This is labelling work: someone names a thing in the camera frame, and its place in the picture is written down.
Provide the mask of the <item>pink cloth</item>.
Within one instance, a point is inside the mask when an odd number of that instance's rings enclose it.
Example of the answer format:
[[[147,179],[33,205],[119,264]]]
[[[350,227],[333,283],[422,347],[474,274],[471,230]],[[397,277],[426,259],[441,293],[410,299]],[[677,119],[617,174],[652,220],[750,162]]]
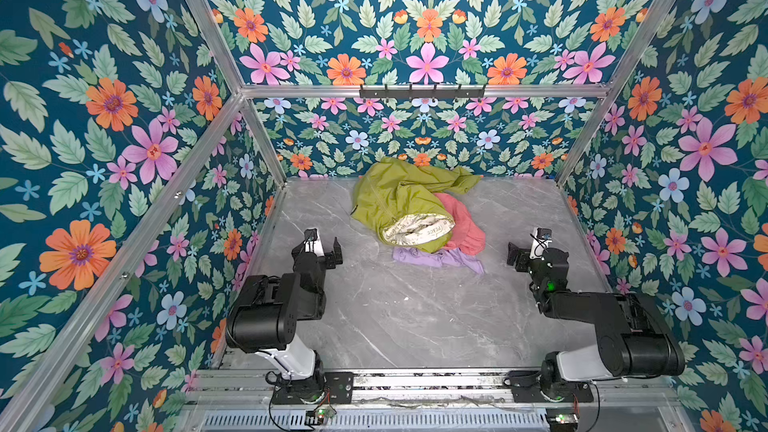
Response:
[[[443,248],[458,249],[469,256],[481,253],[486,247],[486,234],[474,222],[467,207],[450,194],[436,193],[435,196],[454,220],[451,237]]]

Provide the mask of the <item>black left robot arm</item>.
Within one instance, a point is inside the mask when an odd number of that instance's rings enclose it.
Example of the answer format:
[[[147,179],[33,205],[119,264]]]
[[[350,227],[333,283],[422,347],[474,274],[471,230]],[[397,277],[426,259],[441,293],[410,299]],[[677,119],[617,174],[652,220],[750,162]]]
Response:
[[[278,392],[315,403],[326,394],[322,359],[301,340],[298,324],[323,318],[326,275],[343,263],[343,252],[337,240],[326,251],[317,231],[309,229],[291,257],[290,272],[244,281],[226,318],[224,337],[228,347],[272,366],[266,380]]]

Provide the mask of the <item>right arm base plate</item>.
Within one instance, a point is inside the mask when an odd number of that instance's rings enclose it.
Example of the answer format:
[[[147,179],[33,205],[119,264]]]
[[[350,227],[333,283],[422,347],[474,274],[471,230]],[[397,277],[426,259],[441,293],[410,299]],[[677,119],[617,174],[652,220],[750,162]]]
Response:
[[[503,379],[516,402],[593,403],[595,396],[587,382],[558,382],[539,371],[513,370]]]

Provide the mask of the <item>green zip jacket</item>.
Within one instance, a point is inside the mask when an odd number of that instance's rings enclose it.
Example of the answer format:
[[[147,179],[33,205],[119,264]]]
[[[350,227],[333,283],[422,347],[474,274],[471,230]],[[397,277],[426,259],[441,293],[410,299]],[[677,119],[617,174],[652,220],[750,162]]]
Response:
[[[351,217],[389,246],[435,253],[457,228],[457,220],[438,195],[465,194],[481,179],[463,167],[419,167],[385,157],[356,183]]]

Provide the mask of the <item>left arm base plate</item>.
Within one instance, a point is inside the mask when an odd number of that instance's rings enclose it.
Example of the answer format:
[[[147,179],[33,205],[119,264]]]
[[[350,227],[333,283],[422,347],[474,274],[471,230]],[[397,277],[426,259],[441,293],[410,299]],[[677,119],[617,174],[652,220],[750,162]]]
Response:
[[[274,405],[350,404],[354,380],[352,372],[323,372],[302,380],[279,377],[274,384],[271,402]]]

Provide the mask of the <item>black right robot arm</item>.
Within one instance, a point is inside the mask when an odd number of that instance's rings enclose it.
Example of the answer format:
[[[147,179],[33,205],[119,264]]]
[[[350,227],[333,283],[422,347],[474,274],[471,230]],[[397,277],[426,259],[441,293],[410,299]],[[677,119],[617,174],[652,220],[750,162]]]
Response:
[[[513,388],[537,388],[551,401],[592,381],[679,376],[685,357],[654,301],[643,293],[575,292],[568,287],[569,254],[543,245],[508,244],[507,264],[527,274],[540,314],[589,324],[595,343],[548,353],[534,376],[507,376]]]

